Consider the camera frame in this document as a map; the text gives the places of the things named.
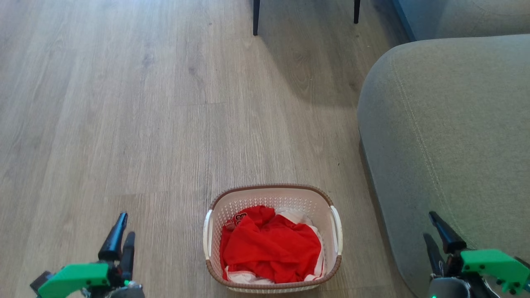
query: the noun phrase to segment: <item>basket rim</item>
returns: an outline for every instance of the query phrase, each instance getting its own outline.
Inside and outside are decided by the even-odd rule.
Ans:
[[[333,206],[333,201],[330,199],[330,197],[323,192],[320,188],[310,186],[310,185],[303,185],[303,184],[294,184],[294,183],[277,183],[277,184],[261,184],[261,185],[251,185],[251,186],[243,186],[243,187],[234,187],[230,188],[228,190],[225,190],[220,195],[217,196],[217,198],[211,203],[210,210],[214,210],[215,205],[226,195],[231,194],[233,192],[237,191],[243,191],[243,190],[253,190],[253,189],[268,189],[268,188],[290,188],[290,189],[305,189],[310,190],[313,192],[316,192],[319,194],[328,205]]]
[[[333,265],[333,268],[331,269],[331,271],[326,273],[324,277],[317,279],[315,281],[284,283],[284,284],[270,284],[270,285],[237,284],[237,283],[226,281],[215,273],[210,260],[206,260],[206,268],[208,268],[208,272],[210,272],[210,275],[217,282],[227,287],[246,288],[246,289],[252,289],[252,290],[280,290],[280,289],[286,289],[286,288],[298,288],[298,287],[307,287],[307,286],[315,286],[315,285],[323,284],[329,281],[337,273],[337,270],[339,270],[341,262],[342,262],[342,255],[338,255],[337,259],[335,260],[335,265]]]
[[[333,202],[331,201],[330,197],[325,192],[323,192],[321,189],[317,187],[309,186],[309,185],[293,184],[293,183],[280,183],[280,184],[263,184],[263,185],[252,185],[252,186],[231,188],[217,196],[217,198],[210,205],[210,210],[214,210],[219,200],[221,200],[224,196],[231,194],[233,192],[242,191],[242,190],[252,190],[252,189],[267,189],[267,188],[290,188],[290,189],[310,190],[310,191],[313,191],[319,194],[329,206],[333,206]],[[326,273],[324,277],[317,279],[315,281],[284,283],[284,284],[269,284],[269,285],[238,284],[238,283],[226,281],[214,271],[214,268],[211,265],[210,260],[206,260],[206,268],[208,269],[208,272],[210,273],[210,275],[217,282],[227,287],[244,288],[244,289],[251,289],[251,290],[281,290],[281,289],[287,289],[287,288],[298,288],[298,287],[307,287],[307,286],[323,284],[329,281],[337,273],[337,270],[339,270],[341,262],[342,262],[342,255],[337,255],[337,258],[335,260],[335,265],[333,265],[333,268],[331,269],[331,271]]]

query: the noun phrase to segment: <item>gray sofa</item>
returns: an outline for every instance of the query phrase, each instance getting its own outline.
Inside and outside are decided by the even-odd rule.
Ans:
[[[392,253],[417,296],[431,273],[422,234],[438,238],[431,210],[469,247],[530,260],[530,34],[395,47],[366,77],[357,118]]]
[[[529,0],[394,0],[413,40],[530,33]]]

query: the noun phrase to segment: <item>green 3d-printed part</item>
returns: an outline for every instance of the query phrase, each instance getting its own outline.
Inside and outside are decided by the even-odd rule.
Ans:
[[[502,291],[520,294],[530,278],[530,269],[518,260],[496,249],[465,250],[460,253],[464,266],[462,272],[477,272],[502,281]]]
[[[109,285],[107,271],[109,265],[99,264],[70,264],[39,289],[42,298],[66,298],[75,291],[88,286]]]

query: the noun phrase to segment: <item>white plastic basket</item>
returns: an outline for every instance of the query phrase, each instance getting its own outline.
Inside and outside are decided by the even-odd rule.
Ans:
[[[326,274],[316,281],[249,285],[223,279],[219,246],[223,225],[239,211],[265,205],[276,210],[296,209],[304,212],[319,230],[324,243]],[[301,185],[260,185],[234,188],[217,197],[204,221],[202,245],[206,267],[212,277],[230,290],[244,293],[276,294],[309,290],[327,282],[339,269],[342,259],[342,225],[331,199],[321,190]]]

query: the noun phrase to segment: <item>wooden floor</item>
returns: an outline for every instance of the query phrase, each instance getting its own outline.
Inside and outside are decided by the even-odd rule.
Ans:
[[[227,188],[317,186],[344,225],[334,279],[289,297],[407,297],[359,153],[370,67],[407,42],[391,0],[0,1],[0,297],[97,260],[120,211],[147,297],[247,297],[207,273]]]

